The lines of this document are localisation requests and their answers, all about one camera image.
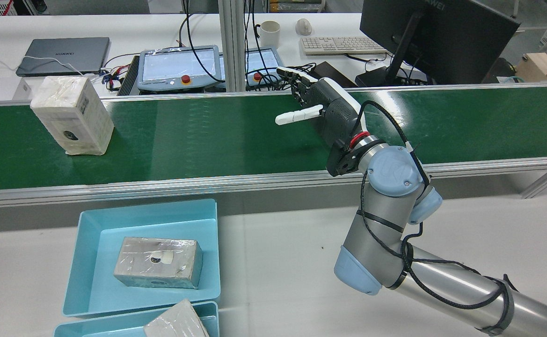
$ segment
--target blue tray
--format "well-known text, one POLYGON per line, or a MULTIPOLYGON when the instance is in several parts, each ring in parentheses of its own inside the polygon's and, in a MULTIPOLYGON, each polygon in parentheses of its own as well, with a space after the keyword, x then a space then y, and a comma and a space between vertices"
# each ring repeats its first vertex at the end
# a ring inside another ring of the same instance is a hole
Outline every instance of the blue tray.
POLYGON ((219 297, 219 245, 215 200, 95 209, 80 214, 63 304, 65 316, 106 315, 219 297), (125 286, 113 276, 126 236, 193 239, 203 250, 198 289, 125 286))
MULTIPOLYGON (((213 301, 194 303, 209 337, 219 337, 219 314, 213 301)), ((143 326, 167 309, 133 312, 60 324, 54 337, 146 337, 143 326)))

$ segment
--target laptop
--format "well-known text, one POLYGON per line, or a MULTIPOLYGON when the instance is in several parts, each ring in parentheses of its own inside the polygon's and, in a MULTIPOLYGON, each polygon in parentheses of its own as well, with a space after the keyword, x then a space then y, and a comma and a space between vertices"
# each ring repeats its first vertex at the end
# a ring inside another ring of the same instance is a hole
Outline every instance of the laptop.
MULTIPOLYGON (((32 40, 26 56, 54 58, 62 64, 71 64, 82 74, 98 74, 109 48, 108 37, 47 38, 32 40)), ((69 66, 62 66, 54 59, 24 57, 17 67, 19 77, 78 75, 69 66)))

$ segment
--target white keyboard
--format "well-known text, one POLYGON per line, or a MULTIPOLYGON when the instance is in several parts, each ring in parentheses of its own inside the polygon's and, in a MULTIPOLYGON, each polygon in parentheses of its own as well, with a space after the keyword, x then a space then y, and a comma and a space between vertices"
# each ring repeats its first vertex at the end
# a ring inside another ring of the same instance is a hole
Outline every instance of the white keyboard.
POLYGON ((368 37, 301 37, 305 55, 383 54, 387 50, 368 37))

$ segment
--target white mug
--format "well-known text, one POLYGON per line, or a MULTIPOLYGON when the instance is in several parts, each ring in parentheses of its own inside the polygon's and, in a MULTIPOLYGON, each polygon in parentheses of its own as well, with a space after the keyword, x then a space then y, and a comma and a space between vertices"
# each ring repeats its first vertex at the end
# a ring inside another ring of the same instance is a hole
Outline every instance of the white mug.
POLYGON ((260 25, 255 26, 256 36, 259 38, 259 46, 272 45, 279 47, 279 30, 280 25, 275 21, 263 21, 260 25))

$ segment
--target green conveyor belt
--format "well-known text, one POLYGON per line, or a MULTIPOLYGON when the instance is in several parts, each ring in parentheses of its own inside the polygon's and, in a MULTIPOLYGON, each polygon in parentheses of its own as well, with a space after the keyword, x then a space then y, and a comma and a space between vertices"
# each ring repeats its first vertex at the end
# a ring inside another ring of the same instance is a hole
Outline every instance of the green conveyor belt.
MULTIPOLYGON (((547 87, 353 92, 385 106, 421 162, 547 156, 547 87)), ((324 170, 328 150, 289 95, 106 102, 116 126, 103 156, 68 156, 28 106, 0 107, 0 190, 324 170)), ((391 124, 369 131, 400 144, 391 124)))

